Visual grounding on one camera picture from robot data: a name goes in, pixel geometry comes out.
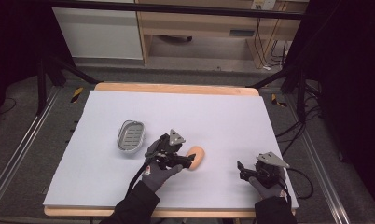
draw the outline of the black sleeve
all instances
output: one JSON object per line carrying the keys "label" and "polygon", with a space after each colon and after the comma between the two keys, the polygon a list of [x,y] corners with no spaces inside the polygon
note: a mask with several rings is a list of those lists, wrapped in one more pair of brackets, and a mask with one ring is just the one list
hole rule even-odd
{"label": "black sleeve", "polygon": [[148,224],[160,199],[139,181],[132,192],[115,207],[114,213],[100,224]]}
{"label": "black sleeve", "polygon": [[296,224],[285,198],[271,197],[255,204],[257,224]]}

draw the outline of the orange oval object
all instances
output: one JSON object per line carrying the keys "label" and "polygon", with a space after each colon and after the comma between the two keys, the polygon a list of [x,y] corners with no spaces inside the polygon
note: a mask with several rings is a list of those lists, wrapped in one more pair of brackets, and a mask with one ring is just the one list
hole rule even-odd
{"label": "orange oval object", "polygon": [[192,147],[186,156],[196,154],[196,157],[194,158],[194,161],[191,163],[190,167],[188,168],[189,170],[194,170],[196,169],[200,163],[202,162],[202,158],[204,158],[205,152],[204,149],[201,147]]}

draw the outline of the white paper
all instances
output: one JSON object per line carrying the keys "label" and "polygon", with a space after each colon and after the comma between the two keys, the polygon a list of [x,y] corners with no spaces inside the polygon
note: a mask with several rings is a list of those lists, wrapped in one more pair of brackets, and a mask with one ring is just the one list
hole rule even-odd
{"label": "white paper", "polygon": [[[125,120],[141,121],[146,129],[140,151],[132,155],[118,149]],[[92,91],[44,205],[115,206],[146,149],[171,129],[186,139],[178,155],[200,146],[205,157],[196,170],[184,169],[166,181],[157,192],[158,208],[253,208],[260,196],[240,179],[237,161],[254,169],[259,153],[282,158],[261,97]],[[286,182],[297,208],[289,178]]]}

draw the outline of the hand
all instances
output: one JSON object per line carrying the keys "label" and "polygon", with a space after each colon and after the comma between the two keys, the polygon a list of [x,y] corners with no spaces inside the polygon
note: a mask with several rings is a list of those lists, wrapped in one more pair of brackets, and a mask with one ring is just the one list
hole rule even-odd
{"label": "hand", "polygon": [[[284,182],[286,180],[285,171],[284,171],[284,168],[282,168],[282,167],[280,167],[279,169],[280,169],[280,176],[282,178],[282,180],[280,180],[280,183],[284,184]],[[260,182],[256,178],[254,178],[252,176],[249,177],[249,183],[255,189],[257,189],[257,191],[259,192],[262,199],[267,199],[267,198],[274,197],[274,196],[275,197],[284,197],[286,195],[283,188],[281,188],[281,186],[278,185],[278,184],[272,186],[269,189],[266,189],[262,184],[260,184]]]}
{"label": "hand", "polygon": [[[158,145],[158,141],[154,142],[148,149],[147,152],[154,152]],[[153,191],[156,192],[164,182],[183,169],[183,166],[178,164],[169,170],[161,170],[156,160],[153,160],[143,171],[142,181]]]}

